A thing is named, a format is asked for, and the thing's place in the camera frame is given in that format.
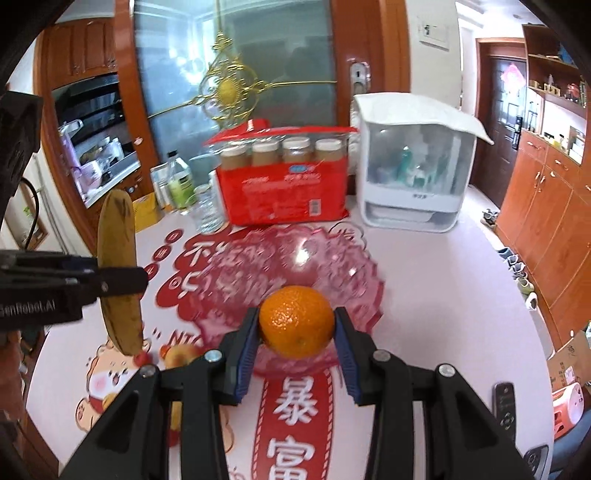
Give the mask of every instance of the cabinet handle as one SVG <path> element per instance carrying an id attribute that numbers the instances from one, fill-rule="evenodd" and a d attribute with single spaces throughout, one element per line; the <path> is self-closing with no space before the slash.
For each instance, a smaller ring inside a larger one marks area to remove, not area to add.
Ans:
<path id="1" fill-rule="evenodd" d="M 559 160 L 554 160 L 554 163 L 556 163 L 557 165 L 560 165 L 562 168 L 564 168 L 566 171 L 569 170 L 569 168 L 566 165 L 562 165 L 562 163 Z"/>

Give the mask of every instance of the jar lid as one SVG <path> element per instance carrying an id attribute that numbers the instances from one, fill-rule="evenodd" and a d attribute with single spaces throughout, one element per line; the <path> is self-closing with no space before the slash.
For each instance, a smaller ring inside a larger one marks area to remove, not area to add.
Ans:
<path id="1" fill-rule="evenodd" d="M 259 140 L 252 144 L 252 151 L 263 153 L 263 152 L 274 152 L 279 148 L 279 140 Z"/>
<path id="2" fill-rule="evenodd" d="M 235 157 L 246 153 L 246 145 L 230 145 L 222 150 L 222 157 Z"/>
<path id="3" fill-rule="evenodd" d="M 316 142 L 316 150 L 322 152 L 334 152 L 343 147 L 343 142 L 338 138 L 323 138 Z"/>
<path id="4" fill-rule="evenodd" d="M 283 141 L 283 148 L 295 150 L 296 148 L 307 148 L 310 146 L 308 137 L 291 137 Z"/>

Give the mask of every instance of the light switch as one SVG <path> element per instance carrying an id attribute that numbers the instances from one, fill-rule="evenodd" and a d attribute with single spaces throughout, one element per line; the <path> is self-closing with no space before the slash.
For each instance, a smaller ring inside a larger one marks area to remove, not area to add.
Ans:
<path id="1" fill-rule="evenodd" d="M 421 20 L 419 25 L 419 38 L 423 43 L 449 50 L 449 29 L 447 26 Z"/>

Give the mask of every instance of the door handle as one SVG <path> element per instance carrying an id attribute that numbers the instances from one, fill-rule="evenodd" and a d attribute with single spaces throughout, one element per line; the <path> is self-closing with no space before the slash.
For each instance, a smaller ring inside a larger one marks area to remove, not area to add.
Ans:
<path id="1" fill-rule="evenodd" d="M 569 170 L 569 168 L 566 165 L 562 165 L 562 163 L 559 160 L 554 160 L 554 163 L 556 163 L 557 165 L 560 165 L 562 168 L 564 168 L 566 171 Z"/>
<path id="2" fill-rule="evenodd" d="M 371 75 L 369 64 L 364 61 L 356 61 L 349 68 L 351 73 L 351 98 L 360 93 L 368 93 L 371 88 Z"/>

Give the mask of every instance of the ceiling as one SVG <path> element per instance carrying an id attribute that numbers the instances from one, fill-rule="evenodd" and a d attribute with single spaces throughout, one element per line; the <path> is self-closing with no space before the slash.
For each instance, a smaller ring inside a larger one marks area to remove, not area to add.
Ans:
<path id="1" fill-rule="evenodd" d="M 498 16 L 507 17 L 513 21 L 517 20 L 522 24 L 535 23 L 541 24 L 541 21 L 531 13 L 519 0 L 467 0 L 466 2 L 460 0 L 463 4 L 472 4 L 476 9 L 484 14 L 494 13 Z"/>

